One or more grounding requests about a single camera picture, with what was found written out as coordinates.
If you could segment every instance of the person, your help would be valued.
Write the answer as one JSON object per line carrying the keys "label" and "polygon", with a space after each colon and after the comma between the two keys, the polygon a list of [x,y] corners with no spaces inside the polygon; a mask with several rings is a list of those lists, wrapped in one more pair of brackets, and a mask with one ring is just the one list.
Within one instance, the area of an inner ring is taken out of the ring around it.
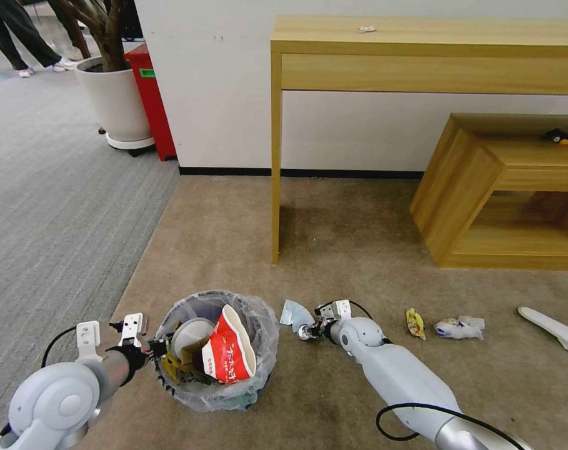
{"label": "person", "polygon": [[54,11],[54,15],[57,16],[57,19],[63,25],[63,28],[67,32],[69,36],[69,40],[71,41],[71,49],[67,50],[67,56],[72,61],[80,61],[84,59],[82,55],[82,51],[78,45],[78,38],[82,39],[81,36],[77,36],[76,33],[79,31],[77,28],[74,29],[74,26],[77,27],[77,21],[71,19],[62,8],[56,4],[54,1],[48,2],[51,9]]}
{"label": "person", "polygon": [[0,0],[0,50],[21,78],[31,77],[34,69],[23,61],[11,39],[9,29],[44,67],[52,66],[55,72],[75,69],[73,62],[64,59],[48,46],[29,14],[17,0]]}

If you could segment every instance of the yellow snack wrapper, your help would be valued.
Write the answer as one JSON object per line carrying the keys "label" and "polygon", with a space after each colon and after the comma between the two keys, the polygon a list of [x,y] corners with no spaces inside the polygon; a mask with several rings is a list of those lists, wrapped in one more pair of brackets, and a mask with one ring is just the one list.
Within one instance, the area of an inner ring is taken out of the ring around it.
{"label": "yellow snack wrapper", "polygon": [[426,340],[426,334],[423,326],[423,319],[415,312],[414,308],[407,310],[407,328],[411,334],[417,338]]}

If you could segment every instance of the white sneaker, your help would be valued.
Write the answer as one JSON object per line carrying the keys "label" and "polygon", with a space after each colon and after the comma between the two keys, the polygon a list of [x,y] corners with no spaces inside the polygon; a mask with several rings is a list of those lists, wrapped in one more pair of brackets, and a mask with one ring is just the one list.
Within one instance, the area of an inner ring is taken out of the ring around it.
{"label": "white sneaker", "polygon": [[84,59],[81,50],[73,45],[67,50],[67,58],[69,58],[70,61],[81,61]]}
{"label": "white sneaker", "polygon": [[34,69],[28,67],[22,71],[17,71],[17,73],[19,73],[19,78],[30,78],[34,74]]}
{"label": "white sneaker", "polygon": [[72,61],[68,61],[67,59],[65,59],[63,57],[59,60],[59,62],[52,65],[52,70],[55,71],[55,72],[64,72],[64,71],[75,70],[75,69],[76,69],[76,63],[74,63]]}

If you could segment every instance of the black pants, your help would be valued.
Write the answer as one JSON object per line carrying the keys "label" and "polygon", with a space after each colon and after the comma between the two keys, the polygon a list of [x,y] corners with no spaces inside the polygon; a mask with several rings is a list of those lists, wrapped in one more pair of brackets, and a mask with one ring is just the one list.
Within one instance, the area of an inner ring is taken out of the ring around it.
{"label": "black pants", "polygon": [[7,57],[13,69],[27,69],[27,64],[15,48],[7,27],[44,67],[58,63],[61,59],[61,56],[52,50],[40,36],[32,19],[17,0],[0,0],[0,50]]}

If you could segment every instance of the green label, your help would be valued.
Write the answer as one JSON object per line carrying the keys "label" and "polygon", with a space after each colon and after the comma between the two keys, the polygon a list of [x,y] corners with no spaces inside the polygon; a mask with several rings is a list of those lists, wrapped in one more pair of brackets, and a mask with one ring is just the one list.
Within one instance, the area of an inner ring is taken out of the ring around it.
{"label": "green label", "polygon": [[140,69],[140,76],[142,78],[155,78],[153,69]]}

